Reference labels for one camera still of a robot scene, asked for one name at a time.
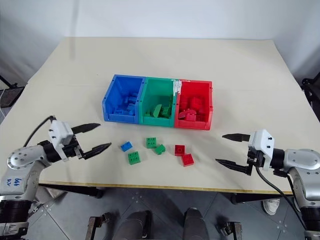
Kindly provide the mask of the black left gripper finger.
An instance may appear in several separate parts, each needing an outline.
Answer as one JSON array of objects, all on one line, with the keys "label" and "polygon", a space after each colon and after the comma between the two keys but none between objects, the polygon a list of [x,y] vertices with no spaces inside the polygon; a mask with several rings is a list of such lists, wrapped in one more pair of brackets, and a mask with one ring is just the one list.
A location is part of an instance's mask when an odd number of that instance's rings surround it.
[{"label": "black left gripper finger", "polygon": [[87,159],[93,158],[94,156],[101,154],[111,145],[112,143],[109,142],[109,143],[105,143],[105,144],[101,144],[96,147],[93,147],[90,151],[83,153],[83,159],[87,160]]},{"label": "black left gripper finger", "polygon": [[76,135],[79,133],[86,133],[86,132],[92,131],[95,128],[99,127],[100,125],[101,125],[100,123],[86,123],[86,124],[74,126],[71,128],[71,130],[73,134]]}]

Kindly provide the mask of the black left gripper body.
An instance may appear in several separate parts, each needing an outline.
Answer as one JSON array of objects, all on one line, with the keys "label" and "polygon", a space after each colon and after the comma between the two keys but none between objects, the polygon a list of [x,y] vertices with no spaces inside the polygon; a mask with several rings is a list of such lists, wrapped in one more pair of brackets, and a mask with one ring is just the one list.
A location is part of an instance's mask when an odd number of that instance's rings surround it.
[{"label": "black left gripper body", "polygon": [[84,158],[84,152],[75,135],[68,144],[63,144],[62,151],[64,154],[61,158],[62,160],[69,160],[72,157],[77,157],[78,159]]}]

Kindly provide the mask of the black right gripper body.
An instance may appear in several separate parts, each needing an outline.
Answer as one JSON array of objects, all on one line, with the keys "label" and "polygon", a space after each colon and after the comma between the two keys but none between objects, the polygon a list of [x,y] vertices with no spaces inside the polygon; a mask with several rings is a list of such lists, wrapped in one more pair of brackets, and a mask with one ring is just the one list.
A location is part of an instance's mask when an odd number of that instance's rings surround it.
[{"label": "black right gripper body", "polygon": [[250,176],[252,174],[252,170],[255,167],[263,167],[265,158],[264,153],[261,150],[255,150],[250,148],[247,153],[247,171],[246,174]]}]

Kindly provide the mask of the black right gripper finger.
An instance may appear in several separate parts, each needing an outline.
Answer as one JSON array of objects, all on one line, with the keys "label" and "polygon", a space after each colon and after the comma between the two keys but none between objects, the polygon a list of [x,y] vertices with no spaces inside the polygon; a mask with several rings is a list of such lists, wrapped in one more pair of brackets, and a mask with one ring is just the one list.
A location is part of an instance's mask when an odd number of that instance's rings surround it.
[{"label": "black right gripper finger", "polygon": [[237,171],[237,172],[244,173],[244,174],[246,174],[248,172],[247,166],[238,165],[234,161],[225,160],[225,159],[217,159],[217,158],[215,159],[215,161],[230,170]]},{"label": "black right gripper finger", "polygon": [[235,142],[249,142],[250,137],[251,136],[249,134],[242,134],[242,133],[230,133],[222,136],[222,138],[235,141]]}]

